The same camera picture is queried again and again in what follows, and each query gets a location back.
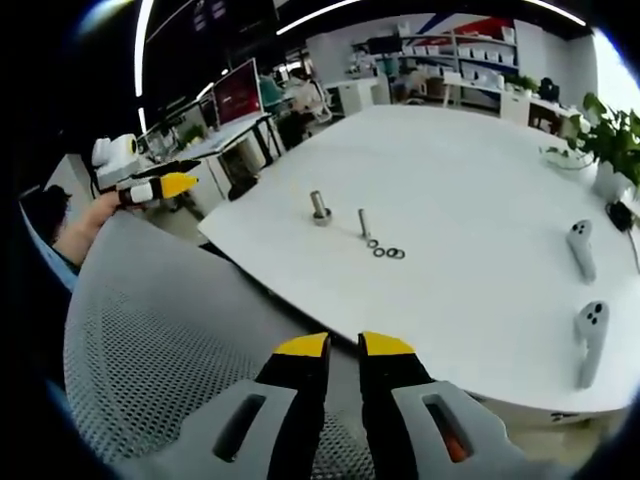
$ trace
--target red screen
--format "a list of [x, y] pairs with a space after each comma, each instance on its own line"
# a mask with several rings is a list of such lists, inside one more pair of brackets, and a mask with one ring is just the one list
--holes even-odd
[[260, 112], [260, 87], [253, 61], [238, 67], [216, 83], [214, 95], [220, 125]]

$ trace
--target white vr controller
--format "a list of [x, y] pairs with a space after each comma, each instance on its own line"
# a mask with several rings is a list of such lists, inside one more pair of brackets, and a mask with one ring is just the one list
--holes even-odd
[[567, 234], [567, 243], [587, 283], [593, 283], [596, 280], [596, 264], [593, 261], [590, 243], [592, 230], [591, 222], [582, 220], [573, 225]]
[[578, 388], [589, 388], [596, 378], [609, 327], [609, 314], [609, 306], [605, 302], [591, 302], [575, 318], [576, 336], [587, 347], [578, 373]]

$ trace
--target potted plant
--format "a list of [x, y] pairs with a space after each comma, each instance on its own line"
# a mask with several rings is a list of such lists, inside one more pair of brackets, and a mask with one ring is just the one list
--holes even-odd
[[580, 114], [570, 118], [569, 148], [590, 154], [598, 163], [594, 192], [610, 203], [620, 200], [629, 188], [640, 187], [640, 118], [631, 110], [613, 110], [594, 93], [587, 93], [583, 106], [591, 127], [583, 131]]
[[512, 85], [516, 92], [522, 92], [527, 97], [531, 97], [531, 94], [537, 92], [539, 88], [536, 81], [527, 75], [519, 75], [517, 73], [505, 75], [504, 81], [506, 85]]

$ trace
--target gray mesh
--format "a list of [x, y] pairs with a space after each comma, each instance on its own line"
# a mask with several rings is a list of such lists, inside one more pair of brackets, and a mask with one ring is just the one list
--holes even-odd
[[[74, 420], [108, 463], [157, 451], [193, 410], [307, 333], [233, 265], [120, 212], [101, 230], [69, 306], [64, 369]], [[335, 353], [339, 374], [312, 478], [373, 478], [354, 401], [357, 365]]]

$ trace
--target human hand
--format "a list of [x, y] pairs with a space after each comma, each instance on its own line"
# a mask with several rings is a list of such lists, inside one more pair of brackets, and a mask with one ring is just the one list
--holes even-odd
[[109, 192], [95, 199], [80, 220], [65, 227], [53, 248], [76, 266], [82, 265], [100, 228], [120, 205], [117, 192]]

